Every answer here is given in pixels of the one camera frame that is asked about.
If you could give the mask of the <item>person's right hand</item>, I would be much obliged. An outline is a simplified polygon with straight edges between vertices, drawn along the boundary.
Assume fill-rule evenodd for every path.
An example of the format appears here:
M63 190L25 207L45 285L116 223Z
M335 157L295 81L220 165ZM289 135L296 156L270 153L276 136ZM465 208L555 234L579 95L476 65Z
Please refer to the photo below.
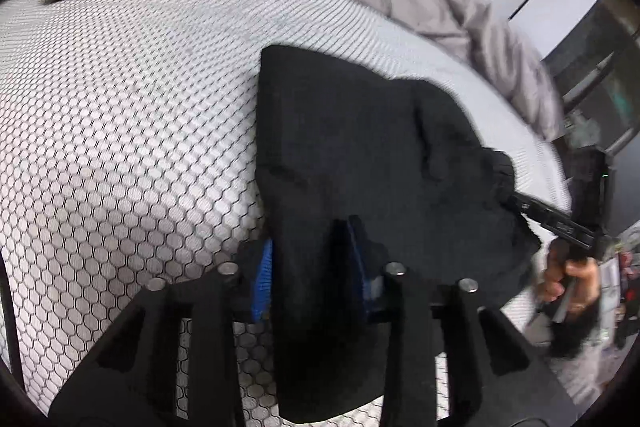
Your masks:
M591 257L570 259L570 244L553 239L548 248L546 269L537 286L537 297L544 305L559 301L565 317L575 320L600 297L600 272Z

